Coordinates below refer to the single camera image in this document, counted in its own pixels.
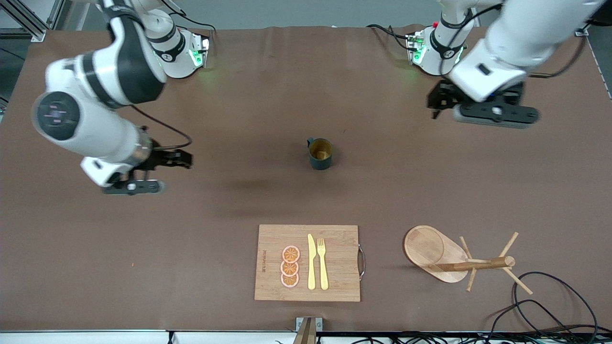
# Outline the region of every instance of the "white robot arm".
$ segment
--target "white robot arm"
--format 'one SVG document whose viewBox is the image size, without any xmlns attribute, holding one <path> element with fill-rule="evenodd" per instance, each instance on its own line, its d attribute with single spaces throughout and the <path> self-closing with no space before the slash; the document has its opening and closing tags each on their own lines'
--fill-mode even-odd
<svg viewBox="0 0 612 344">
<path fill-rule="evenodd" d="M 166 82 L 132 4 L 100 1 L 113 43 L 52 62 L 45 73 L 47 91 L 36 100 L 32 117 L 35 128 L 49 141 L 85 156 L 81 162 L 85 173 L 115 194 L 161 191 L 157 181 L 134 180 L 134 170 L 191 165 L 190 154 L 157 150 L 159 145 L 142 128 L 115 111 L 157 99 Z"/>
<path fill-rule="evenodd" d="M 463 52 L 465 38 L 474 27 L 471 7 L 489 7 L 502 0 L 437 0 L 442 6 L 440 21 L 408 36 L 408 59 L 425 73 L 450 72 Z"/>
<path fill-rule="evenodd" d="M 433 118 L 453 108 L 460 122 L 521 129 L 535 123 L 538 111 L 519 105 L 523 81 L 605 1 L 506 0 L 485 38 L 430 93 Z"/>
<path fill-rule="evenodd" d="M 104 12 L 99 0 L 73 0 L 97 4 Z M 209 38 L 178 29 L 172 18 L 159 7 L 170 7 L 182 11 L 173 0 L 132 0 L 131 6 L 144 25 L 144 33 L 153 46 L 164 72 L 171 78 L 185 78 L 204 67 L 209 49 Z"/>
</svg>

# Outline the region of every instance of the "orange slice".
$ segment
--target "orange slice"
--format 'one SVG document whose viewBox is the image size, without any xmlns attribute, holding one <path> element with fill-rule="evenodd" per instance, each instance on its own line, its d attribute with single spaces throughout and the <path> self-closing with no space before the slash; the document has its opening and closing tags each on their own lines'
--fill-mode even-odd
<svg viewBox="0 0 612 344">
<path fill-rule="evenodd" d="M 300 281 L 300 275 L 295 275 L 295 276 L 285 276 L 285 275 L 281 275 L 280 276 L 280 283 L 282 283 L 284 286 L 286 286 L 287 288 L 293 288 L 294 286 L 297 285 L 297 283 Z"/>
<path fill-rule="evenodd" d="M 295 263 L 300 258 L 300 250 L 293 245 L 289 245 L 283 249 L 282 257 L 287 263 Z"/>
<path fill-rule="evenodd" d="M 286 261 L 280 263 L 280 272 L 287 277 L 295 276 L 299 268 L 297 263 L 287 263 Z"/>
</svg>

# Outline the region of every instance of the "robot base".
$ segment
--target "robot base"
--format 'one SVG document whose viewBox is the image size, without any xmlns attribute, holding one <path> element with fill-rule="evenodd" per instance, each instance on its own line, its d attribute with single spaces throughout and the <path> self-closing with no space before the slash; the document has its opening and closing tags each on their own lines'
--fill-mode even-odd
<svg viewBox="0 0 612 344">
<path fill-rule="evenodd" d="M 463 47 L 449 59 L 443 59 L 440 54 L 431 46 L 430 36 L 434 27 L 430 26 L 423 31 L 415 32 L 413 35 L 406 36 L 406 46 L 417 51 L 408 50 L 408 61 L 410 64 L 418 65 L 425 73 L 430 75 L 443 75 L 459 62 Z"/>
<path fill-rule="evenodd" d="M 209 39 L 198 34 L 194 34 L 189 30 L 179 29 L 179 32 L 185 37 L 185 47 L 176 56 L 176 60 L 168 62 L 164 60 L 164 56 L 159 59 L 162 64 L 163 71 L 171 78 L 181 79 L 193 74 L 196 69 L 206 66 L 206 58 L 208 56 Z"/>
</svg>

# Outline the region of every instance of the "yellow knife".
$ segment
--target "yellow knife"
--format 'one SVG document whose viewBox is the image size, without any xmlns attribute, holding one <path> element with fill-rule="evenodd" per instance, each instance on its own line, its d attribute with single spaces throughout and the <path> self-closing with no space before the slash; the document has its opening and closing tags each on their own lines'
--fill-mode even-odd
<svg viewBox="0 0 612 344">
<path fill-rule="evenodd" d="M 308 289 L 314 290 L 315 285 L 315 257 L 316 246 L 312 234 L 308 234 Z"/>
</svg>

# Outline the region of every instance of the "brown tablecloth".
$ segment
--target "brown tablecloth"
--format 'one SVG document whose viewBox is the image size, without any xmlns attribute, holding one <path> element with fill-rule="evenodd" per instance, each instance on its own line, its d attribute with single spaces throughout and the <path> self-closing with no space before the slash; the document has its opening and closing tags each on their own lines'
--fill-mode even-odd
<svg viewBox="0 0 612 344">
<path fill-rule="evenodd" d="M 193 169 L 153 173 L 163 195 L 119 197 L 102 195 L 81 157 L 30 120 L 47 64 L 108 42 L 51 31 L 33 44 L 0 125 L 1 329 L 280 330 L 308 315 L 333 331 L 489 329 L 512 281 L 481 271 L 467 293 L 467 279 L 445 284 L 414 267 L 401 241 L 421 224 L 463 235 L 475 258 L 519 232 L 514 272 L 557 275 L 611 324 L 612 103 L 590 51 L 560 77 L 527 82 L 523 103 L 542 119 L 514 130 L 448 111 L 431 120 L 425 98 L 438 79 L 378 31 L 217 31 L 208 69 L 141 106 L 194 138 Z M 130 108 L 119 114 L 181 142 Z M 310 168 L 309 136 L 333 142 L 331 169 Z M 359 225 L 362 302 L 254 301 L 260 223 Z M 525 282 L 564 322 L 590 321 L 560 286 Z M 498 329 L 528 328 L 511 313 Z"/>
</svg>

